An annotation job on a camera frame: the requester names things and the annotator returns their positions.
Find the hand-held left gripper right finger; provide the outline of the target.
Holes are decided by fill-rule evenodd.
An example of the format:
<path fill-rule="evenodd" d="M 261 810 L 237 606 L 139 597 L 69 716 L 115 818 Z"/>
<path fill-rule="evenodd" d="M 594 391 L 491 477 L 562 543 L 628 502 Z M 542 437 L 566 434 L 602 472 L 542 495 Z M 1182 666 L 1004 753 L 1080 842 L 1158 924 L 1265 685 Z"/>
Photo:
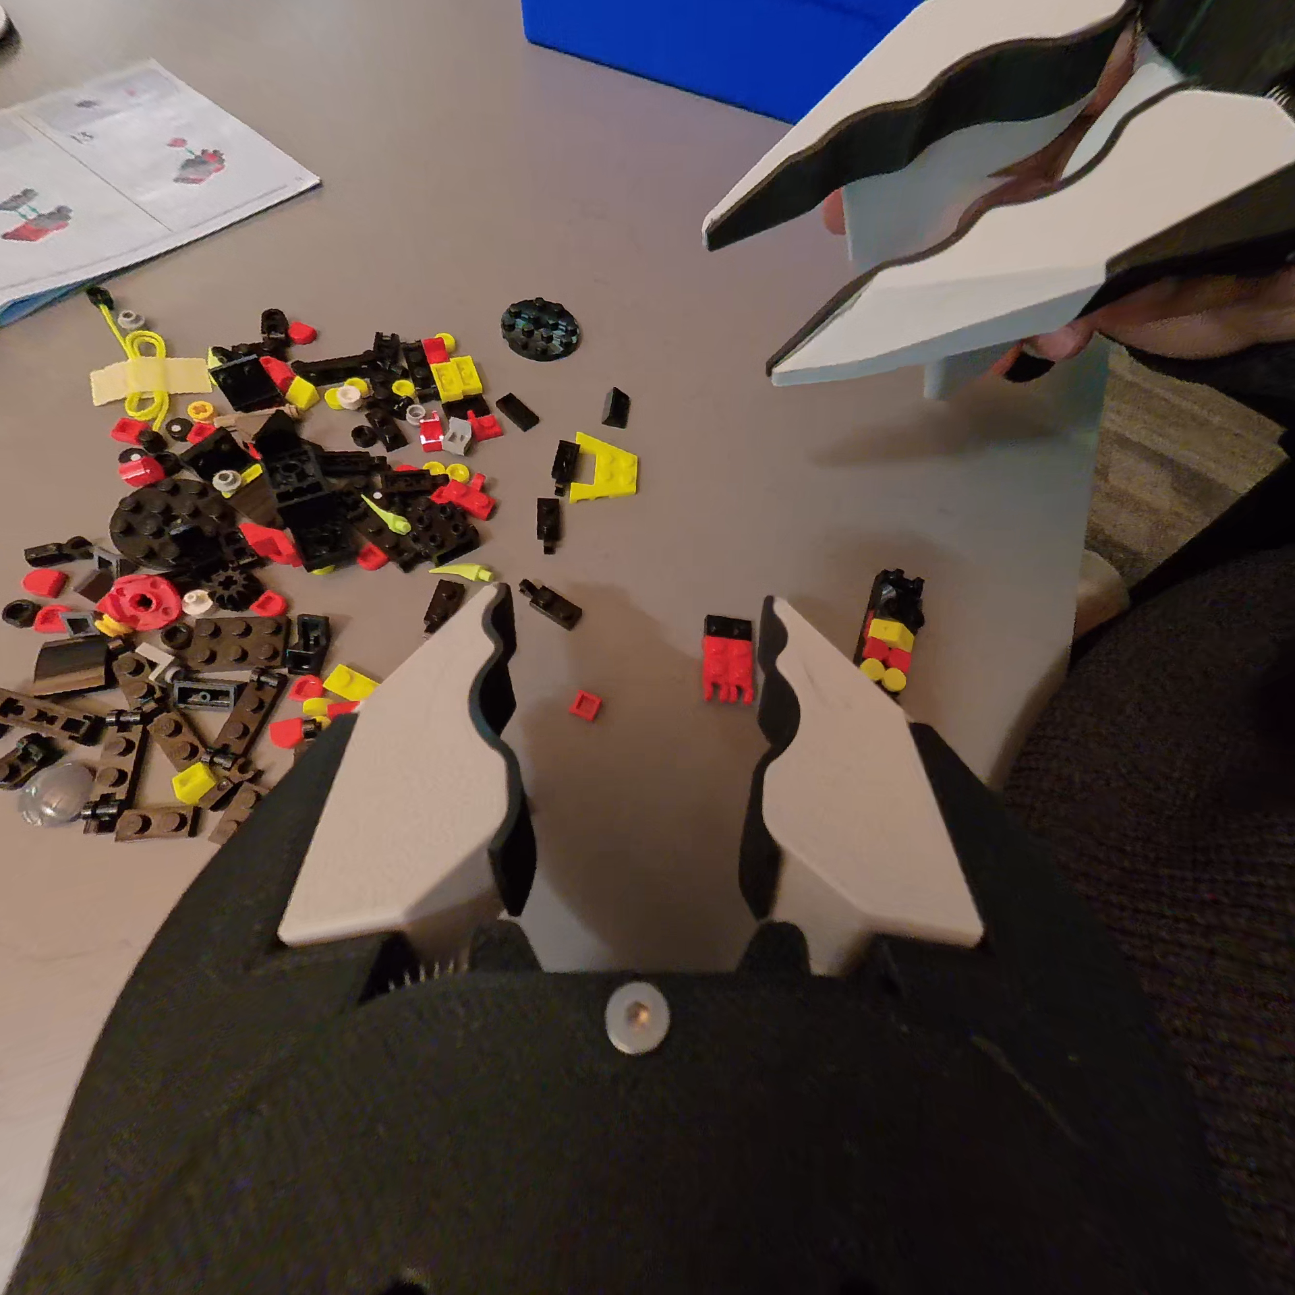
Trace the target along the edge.
<path fill-rule="evenodd" d="M 903 710 L 782 597 L 756 648 L 767 751 L 739 842 L 756 922 L 798 930 L 819 978 L 881 936 L 977 949 L 984 921 Z"/>

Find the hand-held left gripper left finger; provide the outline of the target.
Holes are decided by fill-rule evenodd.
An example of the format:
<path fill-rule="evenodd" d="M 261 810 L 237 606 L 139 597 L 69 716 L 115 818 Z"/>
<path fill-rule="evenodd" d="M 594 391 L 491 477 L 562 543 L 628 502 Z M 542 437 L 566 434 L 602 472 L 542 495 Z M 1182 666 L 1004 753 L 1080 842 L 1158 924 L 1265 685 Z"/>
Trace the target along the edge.
<path fill-rule="evenodd" d="M 517 756 L 514 600 L 474 594 L 331 736 L 346 751 L 280 925 L 284 946 L 403 935 L 425 962 L 525 912 L 539 847 Z"/>

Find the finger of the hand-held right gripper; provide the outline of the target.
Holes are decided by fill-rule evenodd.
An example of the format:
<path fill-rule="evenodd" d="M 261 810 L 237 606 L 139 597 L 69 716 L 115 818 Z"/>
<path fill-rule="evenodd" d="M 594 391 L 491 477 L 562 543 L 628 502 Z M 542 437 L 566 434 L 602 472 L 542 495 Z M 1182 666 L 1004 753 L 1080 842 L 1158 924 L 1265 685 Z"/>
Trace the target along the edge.
<path fill-rule="evenodd" d="M 927 252 L 1092 99 L 1138 4 L 920 5 L 704 222 L 719 252 L 839 192 L 850 252 Z"/>
<path fill-rule="evenodd" d="M 1165 90 L 1049 195 L 844 289 L 768 363 L 776 386 L 881 375 L 1047 333 L 1171 278 L 1293 252 L 1291 101 Z"/>

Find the red and black lego assembly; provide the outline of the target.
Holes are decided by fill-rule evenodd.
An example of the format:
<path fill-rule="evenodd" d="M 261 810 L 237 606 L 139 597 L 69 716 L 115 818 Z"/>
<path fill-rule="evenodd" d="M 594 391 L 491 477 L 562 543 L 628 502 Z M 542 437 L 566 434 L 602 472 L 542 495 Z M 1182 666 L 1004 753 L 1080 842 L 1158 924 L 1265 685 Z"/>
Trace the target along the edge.
<path fill-rule="evenodd" d="M 702 640 L 704 700 L 753 705 L 756 697 L 755 671 L 755 623 L 722 614 L 708 614 Z"/>

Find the striped black yellow red lego assembly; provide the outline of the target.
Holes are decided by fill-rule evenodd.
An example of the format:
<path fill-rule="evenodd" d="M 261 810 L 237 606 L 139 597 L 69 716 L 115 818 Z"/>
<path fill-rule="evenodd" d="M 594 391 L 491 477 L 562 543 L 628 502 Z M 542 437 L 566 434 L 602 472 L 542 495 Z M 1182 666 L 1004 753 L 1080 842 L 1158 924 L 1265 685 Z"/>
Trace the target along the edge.
<path fill-rule="evenodd" d="M 926 625 L 924 589 L 926 579 L 895 569 L 879 572 L 869 594 L 853 665 L 893 700 L 910 682 L 915 643 Z"/>

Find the pile of loose lego pieces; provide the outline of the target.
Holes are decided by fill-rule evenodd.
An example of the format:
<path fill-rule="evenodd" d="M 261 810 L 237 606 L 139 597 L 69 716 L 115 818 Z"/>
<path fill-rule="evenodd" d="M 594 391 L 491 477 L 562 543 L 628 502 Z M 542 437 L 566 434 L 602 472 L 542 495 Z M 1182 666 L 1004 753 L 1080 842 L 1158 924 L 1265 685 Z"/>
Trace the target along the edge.
<path fill-rule="evenodd" d="M 30 682 L 4 690 L 4 794 L 82 764 L 95 790 L 72 827 L 136 844 L 192 839 L 212 819 L 224 845 L 269 791 L 264 744 L 300 756 L 378 688 L 331 666 L 331 617 L 294 611 L 270 576 L 428 568 L 440 577 L 423 617 L 435 634 L 496 577 L 468 560 L 499 511 L 468 455 L 519 428 L 445 332 L 409 343 L 378 332 L 360 354 L 303 360 L 317 330 L 269 309 L 254 341 L 189 361 L 106 287 L 87 298 L 124 354 L 92 377 L 93 403 L 121 407 L 109 435 L 122 498 L 166 478 L 204 481 L 258 562 L 201 580 L 141 568 L 109 535 L 122 498 L 104 540 L 28 548 L 4 626 L 44 642 Z M 181 620 L 130 633 L 96 609 L 138 572 L 181 591 Z"/>

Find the red round lego piece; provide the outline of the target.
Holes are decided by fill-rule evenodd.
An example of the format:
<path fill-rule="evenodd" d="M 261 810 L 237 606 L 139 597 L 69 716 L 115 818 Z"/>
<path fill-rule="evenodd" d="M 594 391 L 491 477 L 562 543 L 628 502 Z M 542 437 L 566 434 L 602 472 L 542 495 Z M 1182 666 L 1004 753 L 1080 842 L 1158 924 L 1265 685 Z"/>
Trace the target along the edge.
<path fill-rule="evenodd" d="M 118 579 L 96 609 L 130 633 L 158 633 L 184 616 L 184 597 L 166 577 L 132 574 Z"/>

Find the clear dome lego piece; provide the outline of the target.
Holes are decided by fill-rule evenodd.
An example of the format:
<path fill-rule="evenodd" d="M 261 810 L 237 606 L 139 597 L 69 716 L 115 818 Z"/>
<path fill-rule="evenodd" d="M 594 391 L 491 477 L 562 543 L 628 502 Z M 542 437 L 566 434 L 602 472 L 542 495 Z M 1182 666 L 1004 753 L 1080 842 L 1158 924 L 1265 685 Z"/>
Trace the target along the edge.
<path fill-rule="evenodd" d="M 82 764 L 58 764 L 35 774 L 19 796 L 21 818 L 42 830 L 70 827 L 93 801 L 96 774 Z"/>

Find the large black round lego plate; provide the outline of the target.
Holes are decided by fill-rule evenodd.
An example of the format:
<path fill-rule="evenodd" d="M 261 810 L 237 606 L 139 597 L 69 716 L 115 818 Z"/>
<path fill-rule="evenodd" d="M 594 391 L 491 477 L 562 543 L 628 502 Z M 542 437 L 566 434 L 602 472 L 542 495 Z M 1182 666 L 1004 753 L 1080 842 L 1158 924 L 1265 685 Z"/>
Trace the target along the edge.
<path fill-rule="evenodd" d="M 135 491 L 119 502 L 109 535 L 124 559 L 183 579 L 258 562 L 237 511 L 203 480 L 166 478 Z"/>

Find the yellow wedge lego plate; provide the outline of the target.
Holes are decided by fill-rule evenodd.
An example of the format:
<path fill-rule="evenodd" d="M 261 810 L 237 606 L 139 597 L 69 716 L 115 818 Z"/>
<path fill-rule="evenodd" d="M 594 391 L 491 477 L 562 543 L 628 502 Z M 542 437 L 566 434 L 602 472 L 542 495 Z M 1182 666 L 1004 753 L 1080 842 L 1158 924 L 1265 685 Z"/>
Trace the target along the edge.
<path fill-rule="evenodd" d="M 573 503 L 600 498 L 633 497 L 639 486 L 639 455 L 580 432 L 577 449 L 594 458 L 591 483 L 574 481 L 570 489 Z"/>

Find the small black round lego plate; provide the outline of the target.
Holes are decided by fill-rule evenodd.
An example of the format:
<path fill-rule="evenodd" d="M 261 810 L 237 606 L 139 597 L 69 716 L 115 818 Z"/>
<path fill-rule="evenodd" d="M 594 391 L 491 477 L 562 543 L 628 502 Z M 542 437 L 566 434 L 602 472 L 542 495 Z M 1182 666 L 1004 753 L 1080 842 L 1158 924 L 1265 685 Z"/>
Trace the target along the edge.
<path fill-rule="evenodd" d="M 500 318 L 509 350 L 533 363 L 557 363 L 582 343 L 579 320 L 560 303 L 531 298 L 513 303 Z"/>

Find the lego instruction booklet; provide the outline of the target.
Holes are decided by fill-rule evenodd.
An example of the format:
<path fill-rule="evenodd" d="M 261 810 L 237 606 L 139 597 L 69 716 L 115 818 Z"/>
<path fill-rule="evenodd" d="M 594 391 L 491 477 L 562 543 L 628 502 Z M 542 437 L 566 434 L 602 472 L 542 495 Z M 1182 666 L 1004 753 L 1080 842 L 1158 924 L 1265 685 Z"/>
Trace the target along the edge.
<path fill-rule="evenodd" d="M 2 323 L 320 178 L 156 61 L 2 113 Z"/>

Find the person's right hand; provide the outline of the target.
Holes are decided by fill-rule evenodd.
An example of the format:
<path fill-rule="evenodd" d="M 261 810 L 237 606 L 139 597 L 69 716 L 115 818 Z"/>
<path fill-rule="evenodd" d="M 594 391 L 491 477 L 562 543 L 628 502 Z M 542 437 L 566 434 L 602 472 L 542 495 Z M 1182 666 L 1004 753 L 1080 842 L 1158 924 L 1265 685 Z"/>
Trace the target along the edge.
<path fill-rule="evenodd" d="M 1046 148 L 1000 172 L 1001 185 L 966 210 L 966 222 L 997 206 L 1035 201 L 1055 190 L 1080 144 L 1132 78 L 1138 50 L 1140 34 L 1132 27 L 1114 47 L 1078 118 Z M 1191 363 L 1290 343 L 1294 338 L 1293 276 L 1294 269 L 1288 266 L 1265 278 L 1217 275 L 1146 286 L 1100 312 L 1014 344 L 992 374 L 1007 377 L 1027 354 L 1046 363 L 1069 361 L 1100 335 L 1125 347 Z"/>

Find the blue plastic bin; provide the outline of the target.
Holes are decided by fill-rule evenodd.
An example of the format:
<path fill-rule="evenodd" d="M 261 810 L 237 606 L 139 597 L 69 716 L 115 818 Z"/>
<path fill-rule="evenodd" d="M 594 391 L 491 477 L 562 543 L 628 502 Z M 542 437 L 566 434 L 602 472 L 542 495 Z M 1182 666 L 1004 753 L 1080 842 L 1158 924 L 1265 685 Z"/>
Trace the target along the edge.
<path fill-rule="evenodd" d="M 531 44 L 798 122 L 916 2 L 523 2 Z"/>

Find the person's dark knit sweater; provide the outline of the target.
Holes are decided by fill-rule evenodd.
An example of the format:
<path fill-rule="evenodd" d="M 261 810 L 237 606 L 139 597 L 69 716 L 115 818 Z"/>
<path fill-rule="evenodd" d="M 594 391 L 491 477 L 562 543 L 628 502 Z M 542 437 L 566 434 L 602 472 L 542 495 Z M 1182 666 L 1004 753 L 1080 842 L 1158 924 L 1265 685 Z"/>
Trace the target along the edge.
<path fill-rule="evenodd" d="M 1007 801 L 1106 922 L 1188 1073 L 1257 1292 L 1293 1292 L 1294 477 L 1083 639 Z"/>

